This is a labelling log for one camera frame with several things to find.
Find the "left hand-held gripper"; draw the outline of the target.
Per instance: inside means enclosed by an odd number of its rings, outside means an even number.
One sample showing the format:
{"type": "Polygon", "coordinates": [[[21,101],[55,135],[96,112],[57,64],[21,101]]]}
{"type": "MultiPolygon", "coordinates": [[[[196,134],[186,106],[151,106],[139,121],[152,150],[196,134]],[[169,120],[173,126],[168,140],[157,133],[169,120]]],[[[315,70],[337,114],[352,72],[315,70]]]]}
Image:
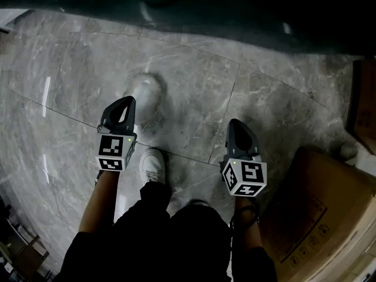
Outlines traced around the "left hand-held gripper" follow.
{"type": "Polygon", "coordinates": [[[126,96],[103,111],[95,137],[95,159],[100,170],[126,170],[137,139],[134,132],[135,110],[136,100],[133,96],[126,96]]]}

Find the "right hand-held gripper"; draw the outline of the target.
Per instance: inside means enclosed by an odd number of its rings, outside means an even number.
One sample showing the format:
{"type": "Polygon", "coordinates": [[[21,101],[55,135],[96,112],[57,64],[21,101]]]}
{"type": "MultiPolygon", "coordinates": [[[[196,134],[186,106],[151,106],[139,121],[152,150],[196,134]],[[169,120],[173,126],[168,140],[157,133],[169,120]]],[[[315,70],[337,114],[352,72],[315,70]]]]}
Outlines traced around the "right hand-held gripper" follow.
{"type": "Polygon", "coordinates": [[[259,154],[256,135],[242,121],[231,119],[226,148],[228,155],[220,162],[220,172],[230,195],[256,197],[267,186],[267,163],[259,154]]]}

